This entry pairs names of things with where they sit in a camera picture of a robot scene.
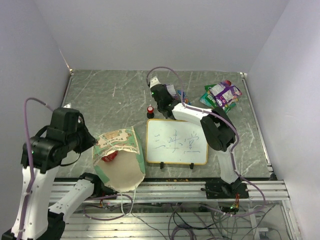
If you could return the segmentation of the green printed paper bag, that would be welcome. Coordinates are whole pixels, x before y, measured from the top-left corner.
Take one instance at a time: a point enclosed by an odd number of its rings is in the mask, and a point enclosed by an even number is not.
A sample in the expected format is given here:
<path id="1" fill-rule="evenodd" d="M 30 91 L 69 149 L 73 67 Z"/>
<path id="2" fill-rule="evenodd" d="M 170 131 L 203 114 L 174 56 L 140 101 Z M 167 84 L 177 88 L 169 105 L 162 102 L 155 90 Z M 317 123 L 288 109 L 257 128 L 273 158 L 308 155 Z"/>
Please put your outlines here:
<path id="1" fill-rule="evenodd" d="M 137 191 L 146 176 L 141 139 L 131 126 L 93 135 L 97 144 L 92 149 L 92 163 L 103 185 L 121 197 L 124 193 Z M 103 156 L 118 151 L 112 162 L 104 162 Z"/>

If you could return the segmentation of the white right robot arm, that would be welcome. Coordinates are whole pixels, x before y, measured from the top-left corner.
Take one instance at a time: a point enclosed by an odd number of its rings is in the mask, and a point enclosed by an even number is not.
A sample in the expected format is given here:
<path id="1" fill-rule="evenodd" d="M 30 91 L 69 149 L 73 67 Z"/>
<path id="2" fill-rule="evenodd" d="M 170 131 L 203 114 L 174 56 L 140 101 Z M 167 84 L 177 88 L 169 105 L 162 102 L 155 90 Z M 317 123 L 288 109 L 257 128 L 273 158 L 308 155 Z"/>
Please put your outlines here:
<path id="1" fill-rule="evenodd" d="M 234 149 L 239 143 L 239 134 L 222 108 L 200 108 L 175 99 L 167 87 L 153 77 L 147 83 L 157 110 L 167 119 L 180 120 L 202 128 L 209 147 L 216 151 L 221 186 L 220 192 L 231 198 L 240 192 L 242 176 L 238 171 Z"/>

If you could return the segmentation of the blue small snack packet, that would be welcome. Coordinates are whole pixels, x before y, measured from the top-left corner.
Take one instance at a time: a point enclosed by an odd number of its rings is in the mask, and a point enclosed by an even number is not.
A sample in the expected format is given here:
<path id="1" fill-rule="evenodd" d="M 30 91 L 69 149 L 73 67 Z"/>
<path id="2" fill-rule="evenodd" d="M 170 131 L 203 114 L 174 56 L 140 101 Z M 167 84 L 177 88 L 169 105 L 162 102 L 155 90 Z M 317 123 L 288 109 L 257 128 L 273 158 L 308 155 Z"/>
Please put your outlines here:
<path id="1" fill-rule="evenodd" d="M 185 92 L 182 92 L 181 90 L 177 90 L 178 98 L 182 99 L 183 102 L 187 105 L 191 105 L 191 102 Z"/>

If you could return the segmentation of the teal snack packet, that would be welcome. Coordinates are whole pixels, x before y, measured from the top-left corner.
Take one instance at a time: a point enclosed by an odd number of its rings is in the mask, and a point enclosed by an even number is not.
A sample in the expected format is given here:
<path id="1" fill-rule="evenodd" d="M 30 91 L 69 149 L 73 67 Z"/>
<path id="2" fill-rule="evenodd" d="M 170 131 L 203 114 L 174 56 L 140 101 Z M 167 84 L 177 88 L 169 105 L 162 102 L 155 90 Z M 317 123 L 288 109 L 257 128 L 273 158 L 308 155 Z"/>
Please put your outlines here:
<path id="1" fill-rule="evenodd" d="M 232 102 L 231 104 L 227 104 L 226 106 L 219 106 L 216 100 L 209 95 L 207 92 L 205 92 L 199 99 L 199 101 L 206 105 L 209 108 L 215 109 L 215 108 L 222 108 L 224 112 L 227 114 L 228 112 L 231 111 L 231 109 L 236 107 L 236 103 Z"/>

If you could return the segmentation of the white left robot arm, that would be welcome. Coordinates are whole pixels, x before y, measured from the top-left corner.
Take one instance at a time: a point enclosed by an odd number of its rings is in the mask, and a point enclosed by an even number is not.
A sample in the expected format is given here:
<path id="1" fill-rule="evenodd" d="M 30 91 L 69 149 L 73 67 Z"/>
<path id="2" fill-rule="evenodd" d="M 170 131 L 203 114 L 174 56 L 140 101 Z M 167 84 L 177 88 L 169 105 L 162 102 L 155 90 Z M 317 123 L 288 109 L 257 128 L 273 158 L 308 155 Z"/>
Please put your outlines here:
<path id="1" fill-rule="evenodd" d="M 19 209 L 3 240 L 59 240 L 67 219 L 86 200 L 102 198 L 102 180 L 83 173 L 74 187 L 54 205 L 49 205 L 56 175 L 69 152 L 81 154 L 96 144 L 83 115 L 76 109 L 59 107 L 49 125 L 27 137 L 22 148 L 23 185 Z"/>

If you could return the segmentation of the purple snack packet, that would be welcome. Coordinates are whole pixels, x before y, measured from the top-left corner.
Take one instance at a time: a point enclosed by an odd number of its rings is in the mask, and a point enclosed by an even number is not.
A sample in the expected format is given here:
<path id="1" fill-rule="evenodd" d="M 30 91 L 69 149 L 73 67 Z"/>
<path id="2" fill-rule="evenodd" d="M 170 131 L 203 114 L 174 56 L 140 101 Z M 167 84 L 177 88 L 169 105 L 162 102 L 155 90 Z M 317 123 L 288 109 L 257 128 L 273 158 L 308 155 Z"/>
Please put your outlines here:
<path id="1" fill-rule="evenodd" d="M 209 92 L 213 95 L 216 103 L 221 107 L 228 107 L 242 96 L 241 90 L 229 80 L 220 82 L 210 87 Z"/>
<path id="2" fill-rule="evenodd" d="M 177 98 L 177 92 L 176 92 L 176 89 L 174 87 L 174 85 L 172 84 L 166 84 L 165 85 L 166 87 L 166 90 L 168 91 L 168 93 L 173 97 L 173 98 Z"/>

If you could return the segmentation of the green box snack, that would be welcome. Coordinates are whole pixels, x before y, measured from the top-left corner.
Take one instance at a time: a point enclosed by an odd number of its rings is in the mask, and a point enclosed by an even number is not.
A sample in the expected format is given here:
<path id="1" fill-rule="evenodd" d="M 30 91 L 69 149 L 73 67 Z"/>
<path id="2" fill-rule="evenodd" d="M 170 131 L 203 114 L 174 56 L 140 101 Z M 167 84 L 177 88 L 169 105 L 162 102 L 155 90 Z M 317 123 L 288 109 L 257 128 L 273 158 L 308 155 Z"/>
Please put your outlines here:
<path id="1" fill-rule="evenodd" d="M 206 85 L 205 99 L 213 108 L 220 107 L 222 109 L 232 108 L 238 101 L 238 97 L 242 92 L 233 84 L 225 85 L 224 83 Z"/>

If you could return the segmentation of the red snack packet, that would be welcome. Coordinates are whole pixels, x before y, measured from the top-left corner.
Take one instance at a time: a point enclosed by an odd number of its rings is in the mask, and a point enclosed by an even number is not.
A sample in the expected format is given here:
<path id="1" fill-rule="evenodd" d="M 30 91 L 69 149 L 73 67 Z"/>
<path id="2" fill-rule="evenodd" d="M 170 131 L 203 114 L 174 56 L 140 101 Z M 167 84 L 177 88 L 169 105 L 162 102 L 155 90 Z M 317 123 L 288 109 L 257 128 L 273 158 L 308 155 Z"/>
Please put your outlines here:
<path id="1" fill-rule="evenodd" d="M 117 157 L 118 153 L 119 152 L 116 150 L 116 151 L 110 153 L 109 155 L 103 156 L 101 159 L 106 163 L 110 163 Z"/>

